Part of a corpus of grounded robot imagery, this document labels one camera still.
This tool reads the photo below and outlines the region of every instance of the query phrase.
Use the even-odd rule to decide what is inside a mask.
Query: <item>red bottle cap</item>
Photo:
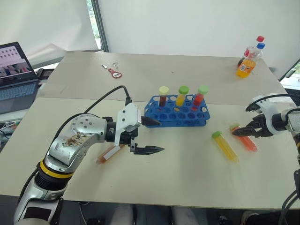
[[[263,36],[258,36],[256,40],[257,40],[258,42],[263,42],[264,37],[263,37]]]

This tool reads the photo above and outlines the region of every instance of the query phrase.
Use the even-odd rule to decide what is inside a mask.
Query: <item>table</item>
[[[247,105],[260,94],[286,93],[263,60],[242,79],[235,75],[238,58],[68,52],[51,74],[39,97],[98,99],[112,88],[126,85],[134,101],[149,101],[160,86],[177,94],[181,85],[195,94],[200,84],[210,87],[210,104]],[[123,76],[114,79],[107,65]],[[110,100],[124,100],[120,90]]]
[[[58,127],[83,112],[93,100],[39,97],[0,154],[0,194],[19,195],[24,182],[46,153]],[[143,109],[145,102],[136,105]],[[91,113],[113,116],[123,101],[103,101]],[[108,143],[93,145],[68,184],[64,198],[180,205],[206,208],[279,209],[295,189],[299,168],[294,141],[288,132],[257,138],[257,153],[248,152],[231,136],[229,126],[246,125],[255,115],[240,105],[208,105],[211,119],[204,127],[139,128],[139,146],[165,150],[150,156],[133,155],[125,147],[103,165],[96,157]],[[240,157],[229,162],[211,134],[221,130]]]

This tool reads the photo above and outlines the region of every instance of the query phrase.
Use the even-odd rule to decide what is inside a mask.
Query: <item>laptop screen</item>
[[[0,45],[0,86],[36,78],[18,42]]]

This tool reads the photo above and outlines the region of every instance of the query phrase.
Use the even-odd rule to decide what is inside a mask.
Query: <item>blue test tube rack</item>
[[[175,105],[177,95],[167,95],[164,107],[158,106],[159,96],[153,96],[145,107],[145,116],[161,122],[159,126],[149,128],[167,127],[202,127],[210,118],[210,113],[203,100],[197,110],[192,110],[195,95],[186,95],[183,106]]]

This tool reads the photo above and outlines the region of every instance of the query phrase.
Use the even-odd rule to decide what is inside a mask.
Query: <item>small vial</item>
[[[124,147],[125,145],[124,144],[120,144],[119,147],[120,149],[122,147]],[[114,154],[116,154],[118,151],[114,151],[113,152],[113,149],[114,149],[114,145],[112,145],[111,147],[109,147],[105,152],[103,152],[96,160],[96,163],[97,164],[103,164],[105,163],[107,160],[109,160]]]
[[[222,150],[222,152],[224,152],[224,154],[230,161],[233,161],[233,162],[239,161],[238,155],[235,153],[234,150],[232,150],[230,145],[227,143],[227,141],[223,137],[221,131],[217,131],[217,132],[213,133],[212,138],[215,140],[215,142],[218,144],[219,148]]]
[[[239,124],[234,124],[233,126],[230,127],[231,132],[235,131],[236,129],[239,129],[240,126]],[[244,137],[239,137],[236,136],[246,147],[247,150],[249,151],[257,151],[257,145],[252,141],[252,139],[248,136]]]
[[[210,90],[209,87],[206,85],[199,86],[198,94],[195,96],[193,101],[193,106],[192,106],[193,111],[196,111],[198,109],[199,105],[201,105],[204,99],[204,95],[207,94],[209,90]]]
[[[183,106],[184,101],[186,100],[186,94],[188,94],[189,88],[188,86],[180,86],[179,87],[179,95],[177,96],[176,99],[176,106]]]
[[[167,100],[167,94],[169,92],[169,88],[166,86],[162,86],[159,88],[159,107],[164,107],[165,102]]]

